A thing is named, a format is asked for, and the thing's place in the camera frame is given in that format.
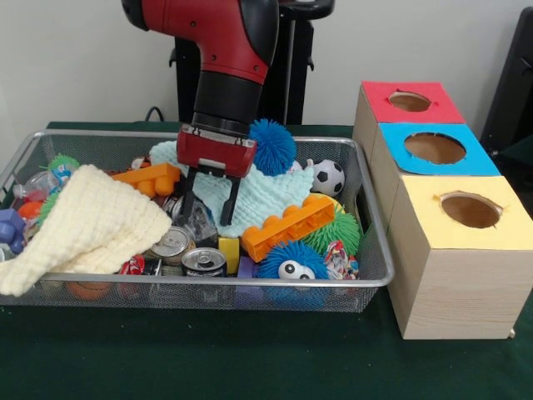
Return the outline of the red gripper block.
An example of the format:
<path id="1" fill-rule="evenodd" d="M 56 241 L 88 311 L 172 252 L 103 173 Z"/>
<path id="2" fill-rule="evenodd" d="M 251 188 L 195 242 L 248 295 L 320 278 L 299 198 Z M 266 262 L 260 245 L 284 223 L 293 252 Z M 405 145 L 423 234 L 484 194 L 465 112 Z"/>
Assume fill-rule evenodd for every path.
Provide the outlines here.
<path id="1" fill-rule="evenodd" d="M 240 178 L 249 173 L 256 151 L 257 142 L 249 138 L 182 125 L 177 136 L 177 161 L 189 166 L 182 197 L 182 219 L 187 221 L 192 214 L 197 169 L 209 167 L 223 171 L 231 183 L 229 197 L 222 208 L 222 226 L 231 225 Z"/>

